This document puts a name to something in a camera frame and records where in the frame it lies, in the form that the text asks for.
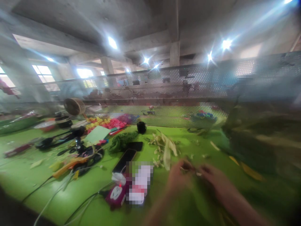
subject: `green yarn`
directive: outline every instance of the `green yarn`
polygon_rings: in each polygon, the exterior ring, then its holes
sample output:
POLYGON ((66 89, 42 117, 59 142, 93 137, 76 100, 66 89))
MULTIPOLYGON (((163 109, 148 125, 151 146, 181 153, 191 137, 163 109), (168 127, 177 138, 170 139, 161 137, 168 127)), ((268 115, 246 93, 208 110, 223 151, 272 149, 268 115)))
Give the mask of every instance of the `green yarn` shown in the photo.
POLYGON ((107 151, 109 152, 109 154, 119 152, 137 136, 137 131, 117 134, 115 137, 113 137, 111 145, 107 148, 107 151))

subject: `hand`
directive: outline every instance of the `hand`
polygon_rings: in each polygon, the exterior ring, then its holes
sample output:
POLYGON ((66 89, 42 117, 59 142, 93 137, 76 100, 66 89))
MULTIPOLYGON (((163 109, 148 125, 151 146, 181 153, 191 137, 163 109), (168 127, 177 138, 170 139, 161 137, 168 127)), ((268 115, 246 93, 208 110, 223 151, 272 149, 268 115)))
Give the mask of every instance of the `hand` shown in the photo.
POLYGON ((183 159, 173 165, 169 172, 167 192, 174 195, 183 190, 188 184, 190 184, 192 178, 192 170, 193 166, 188 161, 185 161, 183 159), (181 167, 189 171, 183 172, 183 170, 181 170, 181 167))
POLYGON ((209 181, 215 190, 216 198, 226 207, 229 200, 240 195, 236 187, 227 176, 219 169, 211 165, 202 165, 199 168, 202 177, 209 181))

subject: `green table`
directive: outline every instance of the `green table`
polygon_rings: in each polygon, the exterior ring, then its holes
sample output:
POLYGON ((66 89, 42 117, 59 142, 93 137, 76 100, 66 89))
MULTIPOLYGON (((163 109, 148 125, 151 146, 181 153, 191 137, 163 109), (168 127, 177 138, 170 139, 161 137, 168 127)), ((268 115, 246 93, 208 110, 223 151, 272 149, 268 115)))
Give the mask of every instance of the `green table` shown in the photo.
MULTIPOLYGON (((152 138, 152 133, 158 134, 157 129, 174 141, 181 142, 179 148, 182 157, 186 154, 188 156, 194 154, 193 164, 209 163, 220 168, 262 215, 275 225, 285 224, 284 219, 290 214, 297 197, 296 190, 277 177, 264 175, 266 181, 258 182, 246 175, 225 153, 217 151, 210 144, 210 141, 213 141, 216 145, 225 145, 219 131, 213 131, 207 139, 204 139, 182 128, 148 126, 146 134, 139 135, 135 140, 143 141, 144 145, 143 150, 137 153, 134 161, 152 161, 153 158, 156 158, 154 155, 156 147, 148 145, 144 138, 152 138), (204 154, 211 157, 204 159, 202 157, 204 154)), ((126 129, 127 132, 135 130, 136 126, 126 129)), ((61 132, 61 130, 56 130, 43 134, 40 130, 29 129, 6 135, 0 137, 1 152, 11 149, 11 146, 7 144, 8 141, 23 144, 36 137, 50 137, 61 132)), ((19 201, 22 200, 53 173, 49 166, 59 159, 56 154, 61 150, 63 149, 42 152, 31 148, 11 158, 1 157, 0 184, 5 192, 19 201), (41 159, 44 161, 40 166, 30 169, 33 162, 41 159)), ((97 166, 102 165, 103 167, 93 168, 78 180, 71 181, 65 191, 60 191, 55 196, 43 216, 57 225, 63 225, 87 197, 111 181, 112 169, 120 157, 121 153, 114 157, 105 153, 104 158, 97 163, 97 166)), ((176 162, 177 160, 178 158, 172 157, 172 161, 176 162)), ((112 212, 104 199, 97 196, 85 213, 72 225, 140 224, 145 213, 163 191, 167 177, 168 172, 164 168, 154 170, 152 185, 143 208, 129 208, 123 205, 121 209, 112 212)), ((25 205, 40 213, 61 184, 62 179, 52 179, 34 193, 25 202, 25 205)), ((195 182, 191 189, 179 195, 170 211, 168 224, 221 225, 217 204, 204 184, 200 185, 195 182)))

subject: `perforated metal sheet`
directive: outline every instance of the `perforated metal sheet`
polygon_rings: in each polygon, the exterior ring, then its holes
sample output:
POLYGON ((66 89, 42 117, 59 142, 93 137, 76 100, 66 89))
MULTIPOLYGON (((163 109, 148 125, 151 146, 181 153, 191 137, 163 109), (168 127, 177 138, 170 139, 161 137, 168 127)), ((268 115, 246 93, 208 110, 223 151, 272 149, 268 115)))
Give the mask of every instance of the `perforated metal sheet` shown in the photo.
POLYGON ((88 115, 129 114, 149 125, 207 127, 214 118, 226 117, 237 100, 260 102, 257 111, 263 111, 264 103, 271 102, 275 109, 280 109, 276 105, 283 102, 286 110, 300 107, 301 52, 223 61, 217 66, 188 65, 37 86, 45 85, 59 105, 66 98, 82 99, 88 115), (202 111, 212 116, 203 118, 202 111))

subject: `worker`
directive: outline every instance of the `worker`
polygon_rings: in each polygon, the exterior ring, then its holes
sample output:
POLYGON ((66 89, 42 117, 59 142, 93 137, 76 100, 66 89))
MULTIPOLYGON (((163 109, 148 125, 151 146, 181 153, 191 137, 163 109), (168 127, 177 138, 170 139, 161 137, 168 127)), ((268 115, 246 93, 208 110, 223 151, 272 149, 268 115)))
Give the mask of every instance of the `worker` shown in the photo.
MULTIPOLYGON (((164 216, 167 216, 167 211, 172 206, 175 196, 181 194, 181 191, 191 183, 192 175, 196 173, 195 171, 195 168, 185 160, 180 160, 177 164, 173 165, 164 194, 152 206, 144 221, 144 226, 163 225, 164 216), (186 168, 187 166, 190 168, 190 171, 186 174, 181 169, 184 165, 186 168)), ((210 182, 218 201, 236 219, 239 225, 269 225, 252 208, 222 171, 210 165, 202 165, 197 169, 197 172, 202 174, 203 179, 210 182)))

